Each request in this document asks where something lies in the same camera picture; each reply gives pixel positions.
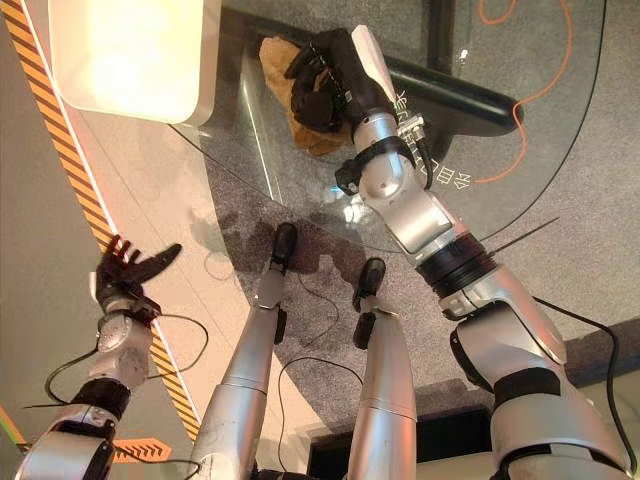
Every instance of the hazard stripe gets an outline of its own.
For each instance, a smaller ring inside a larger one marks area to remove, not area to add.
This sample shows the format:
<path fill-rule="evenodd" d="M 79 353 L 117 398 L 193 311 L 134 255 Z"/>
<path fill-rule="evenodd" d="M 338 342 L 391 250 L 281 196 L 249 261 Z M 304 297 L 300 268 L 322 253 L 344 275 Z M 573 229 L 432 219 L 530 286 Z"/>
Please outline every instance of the hazard stripe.
<path fill-rule="evenodd" d="M 22 9 L 22 5 L 14 0 L 0 0 L 0 11 L 4 14 L 13 46 L 27 77 L 29 88 L 35 96 L 36 105 L 42 114 L 45 127 L 58 153 L 60 164 L 67 174 L 67 179 L 82 208 L 82 213 L 89 224 L 89 228 L 98 242 L 100 250 L 104 252 L 111 240 L 113 231 L 107 220 L 108 216 L 100 203 L 96 187 L 92 184 L 91 176 L 71 135 L 71 128 L 62 113 L 61 105 L 55 95 L 43 58 L 40 56 L 38 44 L 29 26 L 27 16 Z M 187 435 L 194 440 L 200 430 L 197 416 L 181 379 L 174 371 L 175 365 L 167 353 L 162 338 L 155 327 L 151 331 L 153 334 L 151 356 L 158 367 L 158 371 L 167 374 L 166 377 L 162 377 L 162 382 L 167 389 L 176 413 L 182 420 Z M 0 411 L 0 420 L 4 421 L 4 426 L 7 422 L 2 417 L 2 413 L 4 411 Z M 14 441 L 14 443 L 24 443 L 24 439 L 21 442 Z"/>
<path fill-rule="evenodd" d="M 155 360 L 156 366 L 165 370 L 163 373 L 175 373 L 171 361 L 166 361 L 163 358 L 156 358 Z"/>
<path fill-rule="evenodd" d="M 161 348 L 156 347 L 155 345 L 151 344 L 150 347 L 151 350 L 151 355 L 156 355 L 158 356 L 161 360 L 164 360 L 165 362 L 167 362 L 168 364 L 171 364 L 171 359 L 169 358 L 168 355 L 166 355 Z"/>

